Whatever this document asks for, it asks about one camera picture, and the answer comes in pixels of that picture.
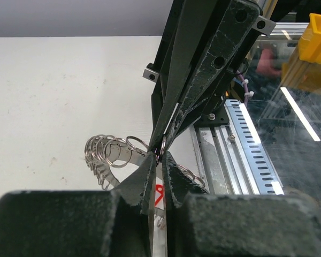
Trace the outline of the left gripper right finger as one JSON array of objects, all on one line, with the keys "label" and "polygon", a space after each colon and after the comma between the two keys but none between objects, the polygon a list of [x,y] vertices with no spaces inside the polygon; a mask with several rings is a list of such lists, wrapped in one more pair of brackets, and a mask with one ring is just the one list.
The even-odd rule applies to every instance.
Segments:
[{"label": "left gripper right finger", "polygon": [[321,219],[304,198],[208,194],[162,158],[168,256],[321,256]]}]

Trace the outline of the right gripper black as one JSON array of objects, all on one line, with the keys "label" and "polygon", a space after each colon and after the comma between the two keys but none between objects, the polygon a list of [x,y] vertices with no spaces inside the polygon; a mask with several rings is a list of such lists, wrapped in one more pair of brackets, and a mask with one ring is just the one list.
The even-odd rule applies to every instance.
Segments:
[{"label": "right gripper black", "polygon": [[220,109],[247,53],[275,25],[256,1],[174,1],[144,73],[155,82],[148,150],[169,149],[202,116]]}]

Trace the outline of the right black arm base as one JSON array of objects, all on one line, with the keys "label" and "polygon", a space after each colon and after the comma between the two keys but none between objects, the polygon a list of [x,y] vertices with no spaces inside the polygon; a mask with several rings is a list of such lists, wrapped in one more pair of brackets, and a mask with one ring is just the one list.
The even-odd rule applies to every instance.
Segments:
[{"label": "right black arm base", "polygon": [[226,100],[222,100],[218,107],[208,115],[202,115],[194,124],[195,127],[220,127],[230,123],[230,119],[225,109]]}]

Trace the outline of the aluminium rail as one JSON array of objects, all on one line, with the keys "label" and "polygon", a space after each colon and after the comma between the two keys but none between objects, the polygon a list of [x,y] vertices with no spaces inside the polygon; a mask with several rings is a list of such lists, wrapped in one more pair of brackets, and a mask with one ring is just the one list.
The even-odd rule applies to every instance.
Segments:
[{"label": "aluminium rail", "polygon": [[198,174],[210,194],[243,195],[248,188],[243,178],[240,161],[228,140],[226,127],[191,126]]}]

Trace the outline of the metal disc with keyrings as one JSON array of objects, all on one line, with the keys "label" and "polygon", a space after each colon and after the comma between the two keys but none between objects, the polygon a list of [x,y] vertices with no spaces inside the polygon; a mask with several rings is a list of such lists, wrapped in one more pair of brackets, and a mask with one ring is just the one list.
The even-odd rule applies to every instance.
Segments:
[{"label": "metal disc with keyrings", "polygon": [[[116,200],[110,211],[101,248],[104,256],[152,256],[154,219],[166,231],[167,256],[202,256],[202,225],[193,214],[197,197],[206,195],[204,182],[177,164],[165,151],[150,152],[135,138],[99,134],[85,144],[87,166]],[[164,197],[155,207],[155,187]]]}]

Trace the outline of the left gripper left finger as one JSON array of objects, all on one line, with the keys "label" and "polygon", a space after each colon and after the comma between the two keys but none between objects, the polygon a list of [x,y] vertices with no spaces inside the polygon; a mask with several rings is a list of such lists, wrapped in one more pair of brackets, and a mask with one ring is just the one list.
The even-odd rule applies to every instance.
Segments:
[{"label": "left gripper left finger", "polygon": [[109,191],[0,198],[0,256],[152,256],[156,156]]}]

